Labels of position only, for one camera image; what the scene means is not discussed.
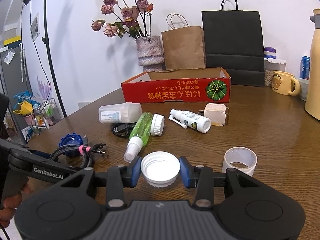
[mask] wooden table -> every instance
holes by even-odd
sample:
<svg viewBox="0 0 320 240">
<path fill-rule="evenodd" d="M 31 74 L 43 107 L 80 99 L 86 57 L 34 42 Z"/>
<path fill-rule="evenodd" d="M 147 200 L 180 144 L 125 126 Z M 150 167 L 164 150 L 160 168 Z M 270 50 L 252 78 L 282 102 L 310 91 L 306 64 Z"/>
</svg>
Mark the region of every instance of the wooden table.
<svg viewBox="0 0 320 240">
<path fill-rule="evenodd" d="M 101 124 L 98 109 L 103 105 L 124 102 L 121 90 L 116 90 L 65 118 L 34 138 L 29 146 L 52 152 L 67 133 L 87 135 L 89 142 L 105 142 L 109 157 L 95 163 L 97 172 L 117 164 L 125 164 L 124 151 L 128 140 L 114 136 L 110 126 Z M 168 120 L 171 109 L 198 112 L 206 103 L 167 102 L 142 104 L 142 110 L 165 115 L 161 137 L 151 136 L 140 155 L 166 151 L 186 156 L 191 164 L 204 164 L 221 171 L 223 155 L 231 147 L 245 146 L 258 156 L 254 177 L 297 200 L 306 212 L 306 223 L 299 239 L 320 239 L 320 123 L 304 110 L 299 97 L 274 93 L 271 88 L 235 86 L 231 88 L 229 124 L 212 126 L 208 133 L 183 129 Z M 31 180 L 35 190 L 43 182 Z M 193 201 L 195 190 L 185 189 L 180 177 L 169 187 L 158 189 L 140 176 L 135 189 L 125 189 L 127 202 L 132 199 Z M 104 203 L 105 189 L 98 190 L 96 200 Z M 215 188 L 215 203 L 224 199 L 223 189 Z"/>
</svg>

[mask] red cardboard box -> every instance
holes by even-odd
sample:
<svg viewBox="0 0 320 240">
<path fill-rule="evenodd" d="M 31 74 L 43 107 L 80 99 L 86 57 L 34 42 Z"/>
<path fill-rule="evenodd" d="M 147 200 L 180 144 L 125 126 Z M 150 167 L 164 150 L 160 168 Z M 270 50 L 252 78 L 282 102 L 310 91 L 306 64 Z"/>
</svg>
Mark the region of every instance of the red cardboard box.
<svg viewBox="0 0 320 240">
<path fill-rule="evenodd" d="M 230 84 L 231 78 L 223 68 L 196 68 L 144 72 L 121 87 L 125 101 L 132 103 L 227 103 Z"/>
</svg>

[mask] studio lamp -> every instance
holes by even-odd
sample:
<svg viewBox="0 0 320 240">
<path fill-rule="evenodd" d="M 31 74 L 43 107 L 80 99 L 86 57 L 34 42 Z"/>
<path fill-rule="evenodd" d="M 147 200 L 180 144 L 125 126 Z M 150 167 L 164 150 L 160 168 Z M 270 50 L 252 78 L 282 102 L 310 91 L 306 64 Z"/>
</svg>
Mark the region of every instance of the studio lamp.
<svg viewBox="0 0 320 240">
<path fill-rule="evenodd" d="M 21 1 L 23 2 L 24 5 L 27 5 L 30 2 L 30 0 L 21 0 Z M 48 37 L 48 27 L 47 27 L 47 0 L 43 0 L 43 1 L 44 1 L 44 7 L 43 7 L 44 38 L 42 38 L 42 41 L 44 42 L 44 44 L 46 45 L 46 48 L 47 48 L 49 67 L 50 67 L 50 72 L 51 72 L 51 76 L 52 76 L 53 85 L 54 85 L 54 88 L 56 90 L 57 98 L 58 98 L 58 101 L 59 101 L 63 116 L 67 117 L 67 113 L 66 113 L 66 110 L 64 108 L 64 105 L 63 105 L 63 102 L 62 102 L 62 99 L 61 99 L 61 95 L 60 95 L 60 92 L 59 92 L 56 76 L 54 74 L 54 69 L 53 69 L 53 64 L 52 64 L 52 59 L 51 59 L 50 46 L 49 46 L 49 37 Z"/>
</svg>

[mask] gray refrigerator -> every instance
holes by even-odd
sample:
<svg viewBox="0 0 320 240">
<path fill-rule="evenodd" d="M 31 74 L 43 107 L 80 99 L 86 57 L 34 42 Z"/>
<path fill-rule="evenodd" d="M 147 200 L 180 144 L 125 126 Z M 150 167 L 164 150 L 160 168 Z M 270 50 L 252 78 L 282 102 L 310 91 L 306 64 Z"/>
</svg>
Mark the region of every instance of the gray refrigerator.
<svg viewBox="0 0 320 240">
<path fill-rule="evenodd" d="M 24 144 L 26 144 L 22 130 L 28 125 L 22 115 L 12 114 L 12 111 L 15 110 L 13 107 L 18 101 L 17 99 L 13 98 L 14 95 L 24 91 L 29 91 L 32 94 L 28 71 L 23 71 L 23 82 L 21 78 L 20 43 L 21 41 L 15 41 L 0 49 L 0 83 L 3 93 L 10 99 L 9 111 L 19 133 L 20 139 Z M 13 49 L 15 54 L 11 62 L 7 64 L 4 62 L 4 58 L 10 49 Z"/>
</svg>

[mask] human hand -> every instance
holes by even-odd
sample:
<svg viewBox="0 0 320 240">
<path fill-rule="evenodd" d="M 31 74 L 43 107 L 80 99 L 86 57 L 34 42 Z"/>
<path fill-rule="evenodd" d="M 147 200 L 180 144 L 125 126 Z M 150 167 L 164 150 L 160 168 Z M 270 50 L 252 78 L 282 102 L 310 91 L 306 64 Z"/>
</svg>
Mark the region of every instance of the human hand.
<svg viewBox="0 0 320 240">
<path fill-rule="evenodd" d="M 29 194 L 31 193 L 31 188 L 28 184 L 26 184 L 22 190 L 23 192 Z M 3 201 L 3 210 L 0 210 L 0 223 L 4 228 L 7 228 L 10 224 L 10 220 L 13 218 L 16 208 L 22 202 L 22 194 L 19 192 L 17 195 L 13 197 L 8 197 Z"/>
</svg>

